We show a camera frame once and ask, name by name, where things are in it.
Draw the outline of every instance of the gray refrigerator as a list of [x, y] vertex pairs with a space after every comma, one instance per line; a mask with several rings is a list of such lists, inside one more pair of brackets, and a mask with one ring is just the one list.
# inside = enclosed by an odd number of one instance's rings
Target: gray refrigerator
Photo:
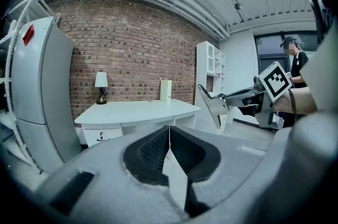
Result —
[[[81, 152], [69, 97], [74, 43], [46, 17], [22, 26], [12, 64], [12, 103], [20, 135], [39, 168], [53, 172]], [[34, 35], [25, 46], [31, 25]]]

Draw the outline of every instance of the table lamp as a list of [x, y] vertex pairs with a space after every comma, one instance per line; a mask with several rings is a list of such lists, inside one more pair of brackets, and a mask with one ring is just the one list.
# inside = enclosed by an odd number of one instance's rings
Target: table lamp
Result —
[[104, 100], [104, 96], [107, 95], [106, 91], [103, 90], [103, 87], [108, 87], [107, 82], [107, 73], [105, 72], [97, 72], [95, 79], [95, 87], [100, 88], [100, 97], [96, 100], [96, 104], [104, 105], [107, 101]]

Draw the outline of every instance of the black shirt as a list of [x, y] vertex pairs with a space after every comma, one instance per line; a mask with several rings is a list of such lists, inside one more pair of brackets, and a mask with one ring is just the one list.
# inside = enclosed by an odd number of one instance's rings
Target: black shirt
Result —
[[[301, 74], [299, 71], [301, 68], [307, 63], [308, 57], [303, 51], [299, 51], [296, 56], [294, 56], [294, 60], [292, 62], [291, 67], [291, 76], [299, 77]], [[304, 88], [307, 87], [306, 83], [294, 83], [295, 88]]]

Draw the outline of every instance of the red magnet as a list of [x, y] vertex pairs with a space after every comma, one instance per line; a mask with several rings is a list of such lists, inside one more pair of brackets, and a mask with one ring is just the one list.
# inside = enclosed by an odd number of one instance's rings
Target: red magnet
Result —
[[25, 33], [25, 35], [22, 37], [23, 43], [25, 46], [28, 45], [28, 42], [30, 41], [30, 39], [32, 38], [32, 36], [34, 35], [34, 26], [33, 24], [28, 28], [27, 32]]

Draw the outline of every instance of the lampshade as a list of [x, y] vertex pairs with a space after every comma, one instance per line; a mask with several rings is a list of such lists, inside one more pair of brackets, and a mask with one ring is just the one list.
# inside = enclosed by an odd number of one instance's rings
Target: lampshade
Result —
[[97, 72], [96, 73], [96, 80], [95, 80], [95, 87], [107, 87], [107, 73], [105, 72]]

